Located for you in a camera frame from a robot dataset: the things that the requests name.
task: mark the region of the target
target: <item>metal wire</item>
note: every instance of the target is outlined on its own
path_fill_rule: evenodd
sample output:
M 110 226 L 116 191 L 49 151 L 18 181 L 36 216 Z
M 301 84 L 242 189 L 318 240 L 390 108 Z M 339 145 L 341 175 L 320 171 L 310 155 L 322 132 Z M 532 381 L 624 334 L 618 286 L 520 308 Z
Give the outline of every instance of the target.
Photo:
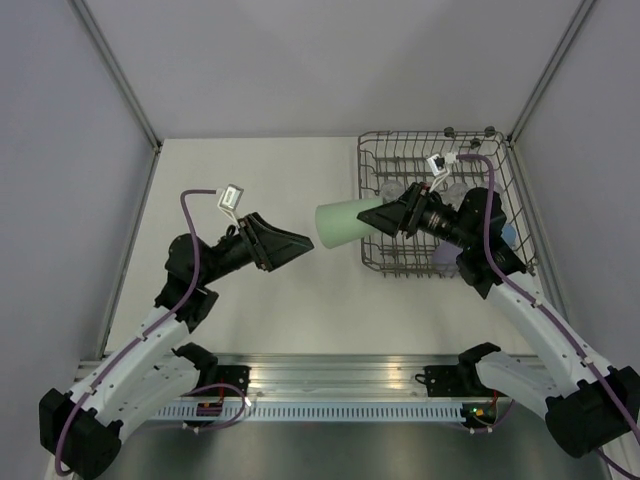
M 514 251 L 530 271 L 537 261 L 525 214 L 520 202 L 515 178 L 509 165 L 504 136 L 487 128 L 479 132 L 443 131 L 379 131 L 358 137 L 358 185 L 360 198 L 379 195 L 380 187 L 389 180 L 397 180 L 408 188 L 413 182 L 431 183 L 426 159 L 436 153 L 480 153 L 487 156 L 496 169 L 496 180 L 504 188 L 502 209 L 507 222 L 516 231 Z M 464 162 L 454 165 L 452 174 L 440 186 L 441 192 L 454 183 L 479 187 L 487 180 L 487 167 L 481 163 Z M 440 240 L 423 232 L 410 239 L 401 235 L 391 238 L 383 234 L 365 237 L 361 241 L 362 263 L 385 276 L 457 274 L 455 265 L 436 264 L 433 253 Z

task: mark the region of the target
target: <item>white wall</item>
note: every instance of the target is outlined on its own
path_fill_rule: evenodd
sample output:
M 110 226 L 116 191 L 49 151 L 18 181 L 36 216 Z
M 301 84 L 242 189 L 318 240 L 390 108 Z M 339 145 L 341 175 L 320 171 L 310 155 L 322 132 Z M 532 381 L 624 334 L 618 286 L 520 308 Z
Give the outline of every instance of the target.
M 509 129 L 579 0 L 89 0 L 167 138 Z
M 0 471 L 42 478 L 38 401 L 96 342 L 151 150 L 63 0 L 0 7 Z
M 640 2 L 598 2 L 520 142 L 568 310 L 640 370 Z

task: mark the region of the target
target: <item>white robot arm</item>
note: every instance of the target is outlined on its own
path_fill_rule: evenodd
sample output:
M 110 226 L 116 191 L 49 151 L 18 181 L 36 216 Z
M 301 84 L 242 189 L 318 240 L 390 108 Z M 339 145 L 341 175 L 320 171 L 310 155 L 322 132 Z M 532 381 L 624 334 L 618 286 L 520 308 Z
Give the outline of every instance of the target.
M 456 211 L 443 204 L 426 183 L 414 183 L 397 200 L 360 212 L 357 218 L 395 237 L 418 230 L 462 249 L 457 265 L 465 282 L 517 327 L 547 371 L 521 365 L 492 344 L 459 356 L 465 384 L 502 392 L 543 418 L 556 442 L 580 457 L 637 427 L 640 376 L 631 368 L 613 368 L 567 324 L 536 288 L 526 266 L 502 240 L 506 216 L 493 192 L 493 167 L 482 155 L 458 155 L 458 161 L 480 160 L 489 168 L 489 188 L 467 192 Z M 432 170 L 446 176 L 451 158 L 431 158 Z
M 192 343 L 173 349 L 215 304 L 218 294 L 206 285 L 250 263 L 273 271 L 313 249 L 309 238 L 274 228 L 257 213 L 237 219 L 242 191 L 234 186 L 219 204 L 234 225 L 210 247 L 196 236 L 186 208 L 191 193 L 215 191 L 183 193 L 190 233 L 171 243 L 167 282 L 135 336 L 68 392 L 51 389 L 40 400 L 40 443 L 56 456 L 59 475 L 98 477 L 131 433 L 162 406 L 194 387 L 215 383 L 214 355 Z M 169 362 L 156 365 L 170 353 Z M 63 470 L 62 463 L 70 470 Z

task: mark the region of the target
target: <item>metal frame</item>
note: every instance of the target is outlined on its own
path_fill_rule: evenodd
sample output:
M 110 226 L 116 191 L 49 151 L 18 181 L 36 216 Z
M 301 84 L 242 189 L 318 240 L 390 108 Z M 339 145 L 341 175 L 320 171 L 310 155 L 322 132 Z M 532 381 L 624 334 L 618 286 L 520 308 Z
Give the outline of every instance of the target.
M 138 122 L 140 129 L 147 137 L 151 148 L 153 148 L 155 152 L 159 151 L 162 142 L 160 141 L 158 135 L 149 122 L 149 118 L 145 114 L 142 105 L 138 101 L 135 92 L 131 88 L 129 81 L 127 80 L 127 77 L 122 70 L 122 67 L 113 54 L 113 51 L 111 50 L 107 39 L 102 33 L 98 22 L 93 16 L 91 9 L 89 8 L 85 0 L 67 0 L 67 2 L 73 10 L 73 13 L 75 13 L 76 17 L 84 27 L 85 32 L 89 36 L 91 43 L 98 52 L 102 63 L 109 72 L 111 79 L 115 83 L 118 91 L 122 95 L 122 98 L 129 107 L 129 110 Z
M 149 163 L 149 170 L 147 172 L 147 179 L 144 186 L 144 189 L 141 192 L 140 197 L 136 201 L 136 213 L 133 218 L 133 222 L 129 229 L 129 234 L 127 235 L 126 247 L 123 252 L 120 261 L 118 262 L 118 276 L 114 280 L 113 287 L 111 288 L 111 293 L 109 294 L 109 299 L 107 302 L 107 309 L 105 311 L 105 315 L 102 320 L 102 325 L 100 327 L 100 336 L 98 337 L 98 342 L 96 344 L 95 350 L 91 359 L 102 358 L 104 355 L 105 349 L 107 348 L 107 341 L 109 340 L 109 332 L 111 331 L 111 325 L 113 324 L 113 319 L 116 316 L 116 309 L 118 307 L 118 301 L 120 300 L 120 295 L 122 293 L 122 288 L 124 286 L 124 278 L 127 274 L 127 268 L 129 267 L 129 261 L 131 260 L 131 255 L 133 253 L 133 246 L 136 243 L 136 238 L 138 237 L 138 231 L 140 230 L 140 223 L 142 223 L 142 215 L 144 214 L 144 209 L 147 205 L 147 199 L 149 198 L 149 192 L 151 191 L 151 185 L 153 184 L 153 177 L 156 173 L 156 167 L 158 166 L 158 160 L 160 158 L 160 154 L 162 153 L 162 147 L 156 149 L 152 161 Z
M 203 411 L 202 400 L 181 398 L 158 410 L 153 421 L 230 421 L 242 401 L 225 398 L 219 410 Z M 439 402 L 252 402 L 240 417 L 243 422 L 342 422 L 342 423 L 460 423 L 462 403 Z
M 368 132 L 358 137 L 359 197 L 379 196 L 385 184 L 389 184 L 387 182 L 401 185 L 401 191 L 413 182 L 433 182 L 427 157 L 434 154 L 485 155 L 496 172 L 507 223 L 516 233 L 513 250 L 533 273 L 537 265 L 535 246 L 507 150 L 504 135 L 491 127 L 485 131 L 455 131 L 449 127 L 444 131 Z M 449 195 L 452 186 L 466 185 L 470 189 L 486 185 L 488 169 L 480 162 L 456 162 L 450 168 L 450 174 L 437 189 L 444 203 L 462 201 L 462 195 Z M 424 232 L 418 232 L 411 238 L 400 235 L 391 238 L 375 233 L 361 240 L 362 263 L 385 276 L 455 276 L 457 265 L 438 259 L 437 251 L 442 243 Z
M 553 261 L 549 240 L 542 227 L 540 214 L 538 213 L 535 200 L 531 194 L 532 190 L 527 180 L 528 177 L 525 167 L 520 157 L 516 154 L 516 148 L 511 143 L 509 144 L 507 155 L 511 157 L 510 165 L 518 185 L 520 201 L 524 209 L 525 218 L 527 219 L 529 232 L 531 233 L 531 240 L 533 241 L 536 251 L 536 258 L 538 260 L 537 268 L 540 273 L 542 288 L 555 309 L 558 310 L 564 318 L 569 320 L 566 305 L 563 300 L 565 297 L 562 294 L 562 288 L 556 273 L 556 264 Z
M 455 365 L 455 355 L 260 355 L 217 354 L 220 365 L 250 367 L 249 398 L 260 402 L 405 402 L 441 403 L 459 398 L 429 398 L 414 376 L 427 365 Z M 513 357 L 521 365 L 544 371 L 534 355 Z M 171 360 L 163 357 L 160 364 Z M 75 381 L 101 364 L 83 361 Z M 465 403 L 485 402 L 465 398 Z
M 520 138 L 520 135 L 527 126 L 529 118 L 531 118 L 531 115 L 540 103 L 547 87 L 555 77 L 560 65 L 564 62 L 567 52 L 574 44 L 578 34 L 593 12 L 593 7 L 595 7 L 597 2 L 598 0 L 582 0 L 580 2 L 580 5 L 569 21 L 569 25 L 567 25 L 567 28 L 562 34 L 560 42 L 553 51 L 553 54 L 542 71 L 542 75 L 540 75 L 535 87 L 533 87 L 531 95 L 529 95 L 529 98 L 527 99 L 515 125 L 513 126 L 513 129 L 511 130 L 511 133 L 509 134 L 509 139 L 511 141 L 516 142 L 518 138 Z

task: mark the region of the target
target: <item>purple cable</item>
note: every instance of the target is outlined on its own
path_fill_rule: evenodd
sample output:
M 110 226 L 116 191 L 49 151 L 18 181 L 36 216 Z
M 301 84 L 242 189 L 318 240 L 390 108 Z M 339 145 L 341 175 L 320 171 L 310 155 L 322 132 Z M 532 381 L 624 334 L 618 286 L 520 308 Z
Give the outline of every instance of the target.
M 596 453 L 600 455 L 600 458 L 604 460 L 604 463 L 613 468 L 616 472 L 618 472 L 623 477 L 630 478 L 631 480 L 640 480 L 640 477 L 634 475 L 633 473 L 627 472 L 624 468 L 618 465 L 616 462 L 607 457 L 604 452 L 600 449 L 596 450 Z
M 489 227 L 491 225 L 491 209 L 493 207 L 493 192 L 494 192 L 494 185 L 495 185 L 495 172 L 493 170 L 493 164 L 491 163 L 491 160 L 489 160 L 484 155 L 480 155 L 480 154 L 477 154 L 477 153 L 459 154 L 458 155 L 458 160 L 479 160 L 479 161 L 483 162 L 487 166 L 487 168 L 489 169 L 489 187 L 487 189 L 489 191 L 489 194 L 487 196 L 487 205 L 486 205 L 486 208 L 485 208 L 485 211 L 484 211 L 484 232 L 483 232 L 483 237 L 484 237 L 484 254 L 487 257 L 487 262 L 489 263 L 489 266 L 491 267 L 491 270 L 493 270 L 495 272 L 495 274 L 498 275 L 498 277 L 500 277 L 500 279 L 504 283 L 506 283 L 511 288 L 513 288 L 516 292 L 518 292 L 520 295 L 522 295 L 528 302 L 530 302 L 532 304 L 536 303 L 536 298 L 533 295 L 531 295 L 529 292 L 527 292 L 526 290 L 521 288 L 517 283 L 515 283 L 510 278 L 508 278 L 504 273 L 502 273 L 502 270 L 500 270 L 498 265 L 496 265 L 496 263 L 493 260 L 493 256 L 491 255 L 491 246 L 490 246 L 490 243 L 489 243 Z M 571 333 L 565 328 L 565 326 L 562 324 L 562 322 L 544 305 L 541 305 L 539 308 L 540 308 L 540 311 L 543 312 L 547 316 L 547 318 L 551 321 L 551 323 L 567 339 L 569 344 L 575 349 L 576 353 L 580 356 L 580 358 L 583 359 L 583 360 L 585 358 L 587 358 L 588 357 L 587 352 L 582 348 L 582 345 L 580 345 L 580 343 L 578 343 L 578 341 L 573 337 L 573 335 L 571 335 Z M 602 385 L 604 390 L 607 392 L 607 395 L 609 396 L 609 398 L 611 398 L 611 401 L 613 401 L 613 403 L 615 404 L 616 408 L 620 411 L 620 413 L 624 417 L 625 421 L 629 424 L 629 427 L 631 427 L 631 431 L 633 432 L 634 436 L 636 437 L 636 440 L 638 441 L 638 444 L 640 444 L 640 428 L 638 428 L 638 425 L 636 424 L 636 422 L 633 419 L 633 417 L 629 414 L 629 412 L 627 411 L 625 406 L 622 404 L 622 402 L 620 401 L 620 399 L 616 395 L 616 393 L 609 386 L 609 383 L 605 380 L 604 376 L 595 367 L 595 365 L 593 365 L 592 363 L 587 363 L 587 362 L 585 362 L 585 364 L 587 365 L 587 367 L 589 368 L 591 373 L 593 373 L 593 375 L 596 377 L 598 382 Z M 598 454 L 602 458 L 604 458 L 605 461 L 609 465 L 611 465 L 612 467 L 613 467 L 613 465 L 616 465 L 616 467 L 613 467 L 613 468 L 615 468 L 620 474 L 626 476 L 627 478 L 631 478 L 631 479 L 637 479 L 638 478 L 636 476 L 633 476 L 631 473 L 626 472 L 622 467 L 620 467 L 613 460 L 611 460 L 609 457 L 607 457 L 603 452 L 598 451 Z
M 189 233 L 191 234 L 191 240 L 193 242 L 193 277 L 191 278 L 191 283 L 189 284 L 189 288 L 183 295 L 183 297 L 174 305 L 174 307 L 169 310 L 167 313 L 162 315 L 158 320 L 156 320 L 149 328 L 147 328 L 142 334 L 147 337 L 149 336 L 156 328 L 158 328 L 165 320 L 167 320 L 171 315 L 176 313 L 182 305 L 189 299 L 193 291 L 196 289 L 196 285 L 198 283 L 198 276 L 200 275 L 200 249 L 198 248 L 198 237 L 196 236 L 196 229 L 193 225 L 193 220 L 191 215 L 189 214 L 189 208 L 187 207 L 186 198 L 189 195 L 196 194 L 206 194 L 206 195 L 215 195 L 216 190 L 185 190 L 180 194 L 180 205 L 182 205 L 182 211 L 184 212 L 184 217 L 187 220 L 187 226 L 189 227 Z M 100 383 L 105 379 L 105 377 L 111 372 L 115 366 L 136 346 L 140 343 L 141 340 L 139 338 L 135 338 L 132 340 L 126 347 L 124 347 L 117 355 L 113 358 L 109 358 L 108 364 L 104 367 L 104 370 L 100 372 L 100 374 L 94 379 L 91 383 L 91 389 L 95 389 Z M 64 447 L 64 443 L 67 440 L 67 435 L 69 434 L 69 429 L 71 428 L 71 424 L 75 419 L 78 411 L 82 408 L 82 405 L 89 398 L 89 393 L 83 393 L 82 396 L 78 399 L 78 402 L 75 404 L 71 413 L 67 417 L 64 426 L 62 427 L 62 431 L 60 432 L 60 438 L 58 439 L 58 444 L 56 445 L 56 455 L 55 455 L 55 470 L 56 474 L 60 477 L 66 477 L 71 473 L 71 470 L 63 470 L 62 469 L 62 450 Z

